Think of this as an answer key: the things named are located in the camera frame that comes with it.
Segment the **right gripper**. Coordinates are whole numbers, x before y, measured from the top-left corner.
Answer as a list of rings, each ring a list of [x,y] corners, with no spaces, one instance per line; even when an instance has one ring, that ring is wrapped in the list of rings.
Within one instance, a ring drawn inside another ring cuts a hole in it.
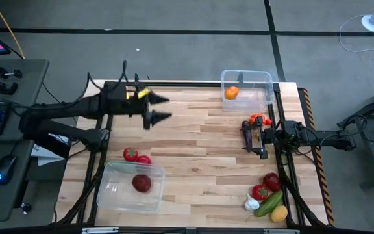
[[[260,159],[267,159],[268,153],[266,150],[266,144],[273,145],[275,151],[281,152],[281,143],[279,138],[279,130],[276,130],[274,127],[268,127],[263,129],[262,128],[262,122],[259,122],[258,120],[255,120],[253,123],[253,129],[258,129],[258,137],[259,137],[259,148],[253,148],[253,147],[244,147],[243,150],[247,151],[248,153],[255,153],[260,156]]]

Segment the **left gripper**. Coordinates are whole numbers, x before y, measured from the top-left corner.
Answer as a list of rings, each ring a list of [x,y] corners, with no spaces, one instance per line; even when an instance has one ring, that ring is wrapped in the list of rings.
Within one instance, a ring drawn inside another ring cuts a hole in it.
[[[167,97],[158,95],[154,92],[147,96],[138,99],[132,97],[126,99],[125,95],[126,85],[118,81],[107,82],[107,114],[113,115],[140,115],[143,118],[143,128],[150,129],[158,122],[172,117],[170,112],[157,112],[155,110],[149,112],[149,102],[152,105],[169,102]],[[135,88],[143,89],[146,86],[142,83],[135,83]]]

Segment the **purple eggplant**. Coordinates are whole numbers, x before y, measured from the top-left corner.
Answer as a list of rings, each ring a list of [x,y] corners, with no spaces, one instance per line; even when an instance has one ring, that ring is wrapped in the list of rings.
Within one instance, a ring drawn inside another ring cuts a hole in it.
[[[244,149],[247,150],[248,152],[250,152],[251,148],[253,147],[250,123],[247,120],[244,120],[242,122],[242,126],[241,126],[240,130],[242,131],[243,137],[244,137],[244,140],[245,140]]]

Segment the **red bell pepper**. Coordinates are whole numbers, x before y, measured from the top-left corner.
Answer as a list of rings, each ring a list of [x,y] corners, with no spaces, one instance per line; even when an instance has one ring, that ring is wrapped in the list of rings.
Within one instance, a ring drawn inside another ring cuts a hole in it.
[[[253,114],[248,120],[250,125],[263,126],[266,123],[266,117],[263,114]]]

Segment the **orange fruit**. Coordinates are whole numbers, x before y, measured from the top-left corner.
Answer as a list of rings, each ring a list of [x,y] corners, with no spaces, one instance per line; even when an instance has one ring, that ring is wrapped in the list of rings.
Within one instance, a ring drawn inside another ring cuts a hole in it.
[[[237,98],[240,89],[237,86],[230,86],[224,90],[224,98],[234,100]]]

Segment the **dark red apple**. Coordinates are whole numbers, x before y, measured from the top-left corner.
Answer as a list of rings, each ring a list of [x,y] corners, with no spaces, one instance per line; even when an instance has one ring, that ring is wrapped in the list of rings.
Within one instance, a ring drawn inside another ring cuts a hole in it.
[[[272,192],[278,192],[281,190],[281,181],[279,179],[279,176],[274,172],[266,174],[263,177],[263,183]]]
[[[148,192],[151,189],[151,178],[147,175],[136,175],[132,179],[132,186],[138,192]]]

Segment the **clear plastic bin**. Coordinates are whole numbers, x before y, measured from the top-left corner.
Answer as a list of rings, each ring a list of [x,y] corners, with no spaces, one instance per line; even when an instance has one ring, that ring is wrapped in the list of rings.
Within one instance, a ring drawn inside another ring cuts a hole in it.
[[[130,174],[113,170],[107,165],[108,163],[105,164],[97,195],[99,208],[133,213],[158,212],[166,178],[163,167],[135,162],[137,171]],[[148,192],[138,192],[132,186],[132,179],[137,175],[147,175],[151,178],[151,189]]]
[[[224,90],[230,86],[240,89],[234,100],[224,98]],[[224,70],[221,73],[221,98],[224,111],[266,112],[275,99],[272,76],[266,71]]]

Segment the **white garlic bulb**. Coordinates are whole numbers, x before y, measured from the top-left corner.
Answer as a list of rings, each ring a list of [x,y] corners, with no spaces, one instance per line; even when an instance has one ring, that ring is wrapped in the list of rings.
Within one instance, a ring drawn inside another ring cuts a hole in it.
[[[244,203],[244,208],[247,211],[255,211],[260,208],[260,204],[250,194],[247,194],[247,200]]]

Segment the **yellow black hazard strip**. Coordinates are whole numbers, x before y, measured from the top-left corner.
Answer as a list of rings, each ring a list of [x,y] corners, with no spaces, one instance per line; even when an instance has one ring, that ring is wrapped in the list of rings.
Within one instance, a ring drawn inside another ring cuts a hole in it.
[[[302,112],[303,116],[305,119],[305,124],[309,128],[315,130],[315,123],[314,123],[314,117],[310,105],[310,99],[308,95],[308,90],[305,88],[298,88],[298,94],[301,102],[301,107],[302,107]],[[325,212],[327,216],[327,225],[330,227],[335,227],[334,223],[334,217],[332,213],[332,207],[330,204],[330,198],[329,198],[329,193],[327,189],[327,181],[323,169],[323,163],[322,163],[322,158],[321,158],[321,152],[318,149],[318,147],[312,147],[312,153],[314,156],[314,162],[316,165],[316,171],[319,179],[319,186],[321,190],[321,195],[323,198],[323,203],[325,207]]]

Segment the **yellow lemon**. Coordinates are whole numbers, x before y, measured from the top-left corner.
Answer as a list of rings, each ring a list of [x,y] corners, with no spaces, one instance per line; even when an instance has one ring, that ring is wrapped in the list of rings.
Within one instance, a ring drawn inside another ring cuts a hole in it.
[[[288,209],[285,205],[279,205],[271,212],[271,221],[272,222],[282,222],[288,216]]]

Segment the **white paper sheets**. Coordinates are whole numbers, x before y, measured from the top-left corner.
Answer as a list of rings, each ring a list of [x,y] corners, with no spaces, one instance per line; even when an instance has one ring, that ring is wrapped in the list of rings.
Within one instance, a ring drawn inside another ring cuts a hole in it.
[[[55,163],[66,159],[65,157],[53,153],[52,151],[49,151],[48,149],[37,144],[34,144],[32,148],[31,157],[37,159],[38,166],[44,166],[49,163]]]

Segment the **black computer mouse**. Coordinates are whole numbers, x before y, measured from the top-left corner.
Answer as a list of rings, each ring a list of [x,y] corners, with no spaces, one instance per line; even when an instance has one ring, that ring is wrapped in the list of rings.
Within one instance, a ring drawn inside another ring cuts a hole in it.
[[[0,159],[0,185],[8,184],[12,177],[16,165],[16,156],[5,155]]]

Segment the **black table frame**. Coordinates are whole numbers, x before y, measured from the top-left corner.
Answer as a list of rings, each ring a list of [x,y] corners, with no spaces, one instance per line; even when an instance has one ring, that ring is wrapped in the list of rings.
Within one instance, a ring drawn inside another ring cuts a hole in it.
[[[267,146],[269,159],[260,160],[247,153],[239,130],[242,120],[251,114],[224,112],[221,88],[216,83],[157,81],[152,88],[171,102],[154,105],[158,111],[173,116],[150,131],[142,129],[140,117],[106,117],[99,123],[79,118],[78,127],[112,127],[106,160],[122,159],[123,150],[134,147],[154,164],[166,170],[164,197],[157,213],[142,214],[110,211],[96,207],[94,192],[80,215],[96,226],[187,227],[187,228],[285,228],[286,222],[274,223],[269,216],[257,218],[243,208],[247,189],[268,172],[277,172],[275,153]],[[279,91],[273,103],[278,120],[296,120],[305,124],[296,83],[274,83]],[[67,162],[56,213],[65,218],[82,193],[87,175],[92,175],[101,156],[82,152]],[[304,156],[293,155],[299,187],[311,211],[327,224],[316,166]]]

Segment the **silver metal bracket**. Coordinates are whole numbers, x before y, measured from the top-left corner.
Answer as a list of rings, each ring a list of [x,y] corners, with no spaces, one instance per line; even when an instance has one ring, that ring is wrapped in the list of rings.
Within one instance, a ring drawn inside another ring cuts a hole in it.
[[[81,234],[111,234],[119,233],[118,227],[91,227],[83,228]]]
[[[294,229],[264,229],[263,234],[300,234],[300,231]]]

